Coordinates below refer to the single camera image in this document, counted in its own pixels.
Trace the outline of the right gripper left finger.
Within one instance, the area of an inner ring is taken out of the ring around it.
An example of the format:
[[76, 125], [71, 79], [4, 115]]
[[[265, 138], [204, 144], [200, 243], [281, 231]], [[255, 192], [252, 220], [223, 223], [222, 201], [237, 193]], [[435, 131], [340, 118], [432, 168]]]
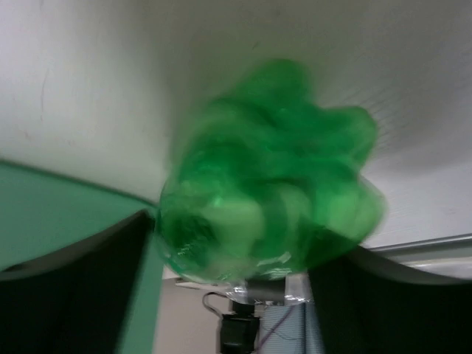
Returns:
[[116, 353], [151, 219], [110, 228], [1, 271], [2, 353]]

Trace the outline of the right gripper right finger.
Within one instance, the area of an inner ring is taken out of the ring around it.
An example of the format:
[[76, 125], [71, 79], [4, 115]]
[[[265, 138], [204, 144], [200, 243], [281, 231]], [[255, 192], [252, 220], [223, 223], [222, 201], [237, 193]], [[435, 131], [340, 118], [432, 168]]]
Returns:
[[326, 353], [470, 353], [471, 281], [358, 247], [308, 271]]

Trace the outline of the green plastic bottle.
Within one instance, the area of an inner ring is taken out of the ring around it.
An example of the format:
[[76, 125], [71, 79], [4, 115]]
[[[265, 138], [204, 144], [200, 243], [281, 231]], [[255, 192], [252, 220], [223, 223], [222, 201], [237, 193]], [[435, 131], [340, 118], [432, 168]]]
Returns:
[[176, 145], [156, 216], [167, 265], [200, 283], [280, 279], [351, 251], [386, 210], [361, 174], [377, 138], [365, 109], [317, 106], [302, 64], [258, 66]]

